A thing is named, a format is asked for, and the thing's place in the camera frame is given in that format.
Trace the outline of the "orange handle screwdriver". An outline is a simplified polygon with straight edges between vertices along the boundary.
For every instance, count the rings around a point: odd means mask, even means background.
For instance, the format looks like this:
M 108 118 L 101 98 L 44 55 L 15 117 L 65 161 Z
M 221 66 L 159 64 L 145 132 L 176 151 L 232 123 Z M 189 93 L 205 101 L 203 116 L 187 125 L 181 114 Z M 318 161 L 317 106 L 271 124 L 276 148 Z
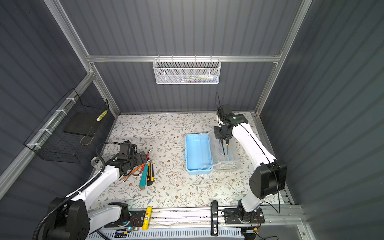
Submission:
M 230 157 L 230 153 L 229 153 L 229 140 L 226 140 L 226 154 L 228 156 L 228 158 Z

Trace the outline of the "orange pen tool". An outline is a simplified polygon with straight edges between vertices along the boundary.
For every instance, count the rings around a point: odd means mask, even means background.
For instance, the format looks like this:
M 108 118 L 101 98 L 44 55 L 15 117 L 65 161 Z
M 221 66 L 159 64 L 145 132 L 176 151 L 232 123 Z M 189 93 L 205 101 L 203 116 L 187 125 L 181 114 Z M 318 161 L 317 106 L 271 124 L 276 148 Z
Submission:
M 143 174 L 143 171 L 144 171 L 144 168 L 147 166 L 148 164 L 142 164 L 142 165 L 139 165 L 138 167 L 136 167 L 135 169 L 133 169 L 131 172 L 129 172 L 126 176 L 122 177 L 122 181 L 125 181 L 126 179 L 128 179 L 130 176 L 134 176 L 134 177 L 140 177 L 142 174 Z

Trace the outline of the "red pencil tool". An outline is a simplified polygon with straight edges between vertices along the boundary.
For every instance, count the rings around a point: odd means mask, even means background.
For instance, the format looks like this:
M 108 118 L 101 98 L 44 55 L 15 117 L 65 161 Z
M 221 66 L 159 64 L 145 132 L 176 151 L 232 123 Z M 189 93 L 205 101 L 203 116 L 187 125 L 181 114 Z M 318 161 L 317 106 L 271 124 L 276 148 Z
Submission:
M 141 152 L 141 159 L 143 161 L 140 173 L 143 172 L 145 165 L 149 161 L 151 150 L 148 150 L 148 152 L 145 154 L 144 152 Z

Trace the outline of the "blue plastic tool box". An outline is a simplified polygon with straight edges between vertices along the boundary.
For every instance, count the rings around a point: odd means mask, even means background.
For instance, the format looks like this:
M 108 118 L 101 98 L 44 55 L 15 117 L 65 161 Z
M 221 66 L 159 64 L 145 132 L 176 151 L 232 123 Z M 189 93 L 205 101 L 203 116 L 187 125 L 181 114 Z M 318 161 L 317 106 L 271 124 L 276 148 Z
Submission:
M 190 175 L 205 175 L 217 172 L 233 172 L 240 168 L 240 158 L 234 139 L 229 140 L 229 153 L 223 155 L 220 140 L 213 131 L 208 133 L 187 134 L 185 136 L 186 169 Z

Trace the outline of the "teal utility knife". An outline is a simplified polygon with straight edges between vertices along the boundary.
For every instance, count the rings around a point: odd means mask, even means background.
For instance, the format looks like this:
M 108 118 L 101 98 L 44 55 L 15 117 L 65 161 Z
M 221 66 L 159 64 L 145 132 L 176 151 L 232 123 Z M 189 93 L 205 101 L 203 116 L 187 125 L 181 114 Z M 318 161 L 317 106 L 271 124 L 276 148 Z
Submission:
M 146 185 L 147 185 L 147 175 L 148 175 L 148 168 L 150 164 L 146 164 L 143 168 L 142 174 L 141 174 L 141 180 L 140 180 L 140 185 L 139 188 L 141 190 L 144 190 Z

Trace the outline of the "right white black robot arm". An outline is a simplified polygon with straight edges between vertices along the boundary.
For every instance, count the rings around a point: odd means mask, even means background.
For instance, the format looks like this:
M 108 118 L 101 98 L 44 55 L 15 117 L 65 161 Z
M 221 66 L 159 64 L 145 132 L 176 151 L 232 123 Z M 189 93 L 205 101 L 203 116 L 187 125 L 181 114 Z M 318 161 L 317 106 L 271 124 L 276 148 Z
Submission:
M 228 147 L 231 139 L 240 143 L 254 167 L 249 179 L 250 191 L 239 201 L 237 212 L 242 222 L 249 222 L 251 215 L 269 197 L 285 189 L 287 165 L 271 154 L 257 138 L 249 121 L 242 114 L 219 108 L 218 125 L 214 127 L 215 138 Z

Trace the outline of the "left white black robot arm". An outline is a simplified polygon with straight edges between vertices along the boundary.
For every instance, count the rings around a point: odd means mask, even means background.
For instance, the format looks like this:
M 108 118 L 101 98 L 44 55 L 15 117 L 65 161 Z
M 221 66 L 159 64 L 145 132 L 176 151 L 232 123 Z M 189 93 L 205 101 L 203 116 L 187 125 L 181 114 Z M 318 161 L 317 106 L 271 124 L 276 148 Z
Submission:
M 100 230 L 109 224 L 127 232 L 143 226 L 144 219 L 133 216 L 126 203 L 111 202 L 103 209 L 90 209 L 111 184 L 126 180 L 148 163 L 149 155 L 139 153 L 136 144 L 125 141 L 119 147 L 119 152 L 108 161 L 97 152 L 97 158 L 92 160 L 93 165 L 101 164 L 97 174 L 79 189 L 50 203 L 47 214 L 34 230 L 34 240 L 85 240 L 93 233 L 106 240 Z

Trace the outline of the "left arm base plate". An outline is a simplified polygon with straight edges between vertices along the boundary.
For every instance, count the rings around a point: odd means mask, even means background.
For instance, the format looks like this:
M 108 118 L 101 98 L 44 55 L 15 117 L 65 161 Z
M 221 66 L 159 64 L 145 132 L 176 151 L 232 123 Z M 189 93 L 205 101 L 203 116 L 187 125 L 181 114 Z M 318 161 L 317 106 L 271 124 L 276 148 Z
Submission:
M 127 221 L 115 221 L 104 226 L 104 228 L 141 228 L 143 226 L 146 211 L 130 211 L 130 219 Z

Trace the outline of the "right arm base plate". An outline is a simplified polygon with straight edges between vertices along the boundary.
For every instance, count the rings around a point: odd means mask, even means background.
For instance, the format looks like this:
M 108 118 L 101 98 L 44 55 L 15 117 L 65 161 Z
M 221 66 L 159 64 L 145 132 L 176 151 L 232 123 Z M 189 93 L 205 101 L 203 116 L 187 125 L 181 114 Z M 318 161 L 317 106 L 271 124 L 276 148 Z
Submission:
M 227 225 L 252 224 L 260 225 L 265 223 L 265 217 L 261 208 L 250 213 L 243 213 L 235 208 L 226 208 L 222 210 L 222 216 Z

